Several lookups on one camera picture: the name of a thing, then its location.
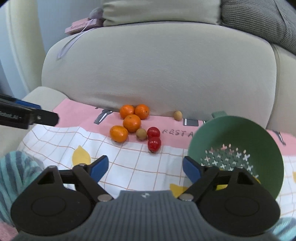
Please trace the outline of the pink checkered picnic cloth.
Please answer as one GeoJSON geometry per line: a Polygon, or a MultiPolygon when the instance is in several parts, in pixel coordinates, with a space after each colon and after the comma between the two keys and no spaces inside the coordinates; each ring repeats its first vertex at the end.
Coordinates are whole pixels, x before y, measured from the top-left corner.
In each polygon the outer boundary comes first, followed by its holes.
{"type": "MultiPolygon", "coordinates": [[[[128,138],[123,143],[110,138],[112,126],[123,126],[119,113],[108,113],[69,99],[62,101],[56,111],[60,117],[57,125],[35,125],[16,142],[12,151],[26,153],[43,170],[48,166],[70,170],[80,163],[89,165],[106,155],[109,167],[99,185],[114,198],[124,191],[162,190],[170,190],[173,196],[178,197],[192,185],[182,163],[188,156],[193,135],[203,122],[189,124],[188,121],[178,122],[160,116],[141,120],[140,128],[147,131],[154,126],[160,130],[162,145],[153,153],[147,147],[149,139],[138,140],[136,132],[128,132],[128,138]]],[[[272,232],[280,240],[294,240],[295,137],[276,131],[267,132],[278,145],[284,166],[282,188],[275,198],[280,205],[280,219],[272,232]]],[[[14,225],[1,224],[6,226],[1,232],[1,239],[11,240],[16,235],[14,225]]]]}

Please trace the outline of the grey houndstooth cushion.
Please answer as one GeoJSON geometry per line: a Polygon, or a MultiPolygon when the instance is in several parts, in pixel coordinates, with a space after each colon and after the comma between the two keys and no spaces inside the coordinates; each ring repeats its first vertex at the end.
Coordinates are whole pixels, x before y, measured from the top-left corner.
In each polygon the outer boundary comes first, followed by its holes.
{"type": "Polygon", "coordinates": [[[225,27],[256,35],[295,54],[295,8],[288,1],[222,1],[225,27]]]}

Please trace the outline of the purple plush toy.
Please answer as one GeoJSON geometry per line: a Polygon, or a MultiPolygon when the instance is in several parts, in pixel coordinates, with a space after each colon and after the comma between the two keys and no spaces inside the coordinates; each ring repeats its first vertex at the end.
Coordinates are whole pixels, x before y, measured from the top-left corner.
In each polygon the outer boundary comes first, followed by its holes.
{"type": "Polygon", "coordinates": [[[90,19],[102,19],[103,18],[103,9],[98,7],[91,11],[89,14],[90,19]]]}

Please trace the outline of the red cherry tomato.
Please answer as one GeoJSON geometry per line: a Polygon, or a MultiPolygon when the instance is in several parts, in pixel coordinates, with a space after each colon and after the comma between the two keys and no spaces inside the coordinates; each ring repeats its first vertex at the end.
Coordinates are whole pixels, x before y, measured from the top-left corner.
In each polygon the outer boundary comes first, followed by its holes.
{"type": "Polygon", "coordinates": [[[147,142],[147,147],[150,152],[157,152],[162,145],[161,139],[159,137],[151,137],[147,142]]]}
{"type": "Polygon", "coordinates": [[[160,130],[154,126],[150,127],[148,130],[147,130],[147,138],[150,139],[150,138],[153,138],[153,137],[160,137],[160,130]]]}

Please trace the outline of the beige back cushion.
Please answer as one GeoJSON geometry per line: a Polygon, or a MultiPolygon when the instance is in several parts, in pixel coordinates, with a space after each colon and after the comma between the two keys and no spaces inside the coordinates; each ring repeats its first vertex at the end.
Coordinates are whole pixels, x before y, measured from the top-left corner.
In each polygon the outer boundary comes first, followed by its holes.
{"type": "Polygon", "coordinates": [[[218,25],[221,1],[102,1],[105,26],[144,22],[197,22],[218,25]]]}

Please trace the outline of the pink butterfly book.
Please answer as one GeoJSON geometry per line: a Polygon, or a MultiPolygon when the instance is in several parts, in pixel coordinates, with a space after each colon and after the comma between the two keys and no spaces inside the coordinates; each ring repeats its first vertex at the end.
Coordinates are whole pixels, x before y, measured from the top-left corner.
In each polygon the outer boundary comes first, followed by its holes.
{"type": "Polygon", "coordinates": [[[101,19],[89,19],[84,18],[82,20],[75,21],[70,27],[65,29],[65,34],[73,35],[79,32],[83,32],[92,28],[99,28],[103,26],[103,20],[101,19]]]}

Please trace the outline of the brown longan by sofa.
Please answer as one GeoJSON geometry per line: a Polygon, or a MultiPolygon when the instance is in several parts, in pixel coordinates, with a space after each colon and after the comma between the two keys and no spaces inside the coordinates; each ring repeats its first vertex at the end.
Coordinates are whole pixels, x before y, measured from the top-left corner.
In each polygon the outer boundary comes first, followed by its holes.
{"type": "Polygon", "coordinates": [[[173,117],[176,121],[181,121],[183,119],[183,114],[181,111],[177,110],[174,112],[173,117]]]}

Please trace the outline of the teal striped towel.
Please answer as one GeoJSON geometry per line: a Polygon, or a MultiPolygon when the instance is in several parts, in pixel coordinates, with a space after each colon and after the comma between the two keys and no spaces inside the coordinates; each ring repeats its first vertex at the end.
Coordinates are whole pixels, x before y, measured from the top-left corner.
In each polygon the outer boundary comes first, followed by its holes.
{"type": "Polygon", "coordinates": [[[1,158],[1,222],[14,225],[12,204],[42,171],[35,160],[21,151],[9,152],[1,158]]]}

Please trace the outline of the green colander bowl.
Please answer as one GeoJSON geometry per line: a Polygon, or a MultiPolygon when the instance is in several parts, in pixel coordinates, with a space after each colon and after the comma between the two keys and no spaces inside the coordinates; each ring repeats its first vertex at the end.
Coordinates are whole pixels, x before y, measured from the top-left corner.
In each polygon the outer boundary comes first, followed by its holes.
{"type": "Polygon", "coordinates": [[[188,156],[202,166],[233,171],[243,168],[260,181],[273,198],[283,184],[283,158],[273,137],[259,124],[220,111],[198,128],[188,156]]]}

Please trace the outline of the beige sofa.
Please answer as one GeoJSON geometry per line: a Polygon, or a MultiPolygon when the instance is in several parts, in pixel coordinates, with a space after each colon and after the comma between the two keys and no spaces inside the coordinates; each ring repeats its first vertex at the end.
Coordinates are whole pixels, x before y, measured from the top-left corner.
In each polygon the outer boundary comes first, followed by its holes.
{"type": "Polygon", "coordinates": [[[52,111],[69,99],[118,110],[146,104],[153,115],[181,111],[209,120],[216,111],[295,134],[295,54],[222,25],[144,22],[65,29],[102,1],[7,1],[1,7],[1,67],[16,97],[52,111]]]}

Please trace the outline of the orange mandarin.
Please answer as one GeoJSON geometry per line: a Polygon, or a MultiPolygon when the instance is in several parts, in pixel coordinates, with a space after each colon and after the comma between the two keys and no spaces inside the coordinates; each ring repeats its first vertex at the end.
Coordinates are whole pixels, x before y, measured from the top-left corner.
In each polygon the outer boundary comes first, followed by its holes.
{"type": "Polygon", "coordinates": [[[141,120],[146,120],[149,117],[150,109],[145,104],[139,104],[134,110],[134,114],[141,120]]]}
{"type": "Polygon", "coordinates": [[[123,105],[119,109],[120,117],[124,120],[128,115],[134,114],[134,106],[132,105],[123,105]]]}
{"type": "Polygon", "coordinates": [[[130,114],[123,120],[123,126],[129,133],[135,133],[141,127],[141,119],[135,114],[130,114]]]}
{"type": "Polygon", "coordinates": [[[109,134],[110,138],[118,143],[123,143],[128,138],[128,130],[123,126],[112,126],[109,134]]]}

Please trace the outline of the brown longan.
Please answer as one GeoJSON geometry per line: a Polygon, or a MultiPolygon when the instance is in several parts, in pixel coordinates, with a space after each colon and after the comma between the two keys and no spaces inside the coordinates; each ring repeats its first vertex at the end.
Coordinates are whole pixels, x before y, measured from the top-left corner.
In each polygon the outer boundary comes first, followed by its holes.
{"type": "Polygon", "coordinates": [[[139,128],[136,131],[136,137],[140,141],[146,140],[147,139],[147,132],[146,132],[146,130],[143,129],[143,128],[139,128]]]}
{"type": "Polygon", "coordinates": [[[181,111],[177,110],[174,112],[173,117],[176,121],[181,121],[183,119],[183,114],[181,111]]]}

